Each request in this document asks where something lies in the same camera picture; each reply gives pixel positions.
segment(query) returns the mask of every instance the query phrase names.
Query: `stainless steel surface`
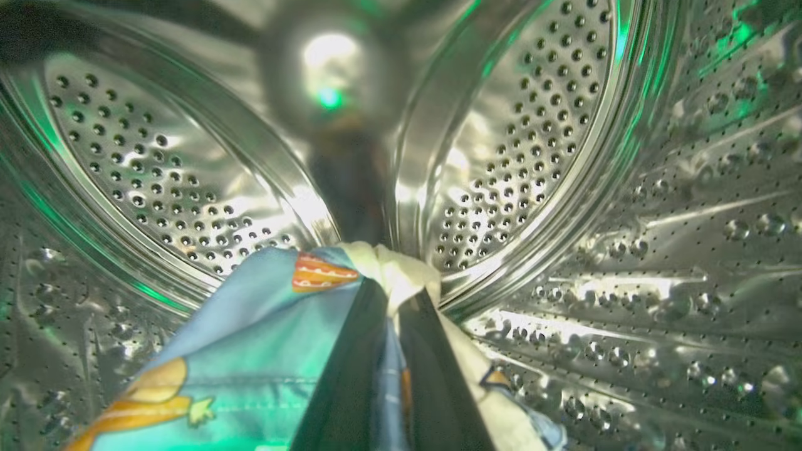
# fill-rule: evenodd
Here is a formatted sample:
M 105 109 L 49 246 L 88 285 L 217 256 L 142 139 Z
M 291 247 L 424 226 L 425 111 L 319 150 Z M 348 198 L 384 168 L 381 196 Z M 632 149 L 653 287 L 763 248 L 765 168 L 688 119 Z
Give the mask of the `stainless steel surface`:
M 0 4 L 0 448 L 339 239 L 441 269 L 572 449 L 802 446 L 797 0 Z

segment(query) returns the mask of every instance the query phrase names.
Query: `blue fabric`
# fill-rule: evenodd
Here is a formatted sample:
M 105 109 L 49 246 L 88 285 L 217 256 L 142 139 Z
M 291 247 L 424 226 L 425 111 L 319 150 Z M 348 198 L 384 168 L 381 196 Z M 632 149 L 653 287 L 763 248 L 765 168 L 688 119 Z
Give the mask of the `blue fabric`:
M 407 368 L 401 343 L 393 323 L 387 320 L 384 352 L 379 357 L 373 420 L 373 449 L 407 451 L 407 431 L 403 417 L 402 374 Z
M 326 279 L 331 266 L 354 272 L 339 248 L 312 255 L 322 272 L 300 274 L 291 250 L 246 259 L 72 449 L 289 445 L 362 280 L 354 273 L 342 285 L 298 288 L 296 279 Z M 126 416 L 139 427 L 120 425 Z

